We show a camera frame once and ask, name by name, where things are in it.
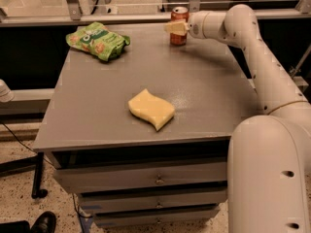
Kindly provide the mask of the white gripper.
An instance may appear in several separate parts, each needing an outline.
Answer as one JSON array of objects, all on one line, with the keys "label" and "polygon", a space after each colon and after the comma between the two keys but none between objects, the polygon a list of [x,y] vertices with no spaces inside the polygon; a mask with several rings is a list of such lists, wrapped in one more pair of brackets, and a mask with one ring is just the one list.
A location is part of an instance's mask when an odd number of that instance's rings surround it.
[{"label": "white gripper", "polygon": [[165,23],[164,30],[179,36],[189,32],[197,39],[223,39],[226,36],[224,20],[224,12],[200,11],[191,13],[188,23],[182,20]]}]

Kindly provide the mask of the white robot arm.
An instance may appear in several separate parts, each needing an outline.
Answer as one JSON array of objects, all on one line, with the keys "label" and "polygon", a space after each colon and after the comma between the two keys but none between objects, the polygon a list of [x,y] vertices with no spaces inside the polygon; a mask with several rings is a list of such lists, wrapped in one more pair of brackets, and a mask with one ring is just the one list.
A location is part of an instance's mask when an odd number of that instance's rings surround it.
[{"label": "white robot arm", "polygon": [[310,233],[311,105],[259,32],[255,12],[200,11],[165,31],[240,48],[262,109],[233,131],[227,158],[229,233]]}]

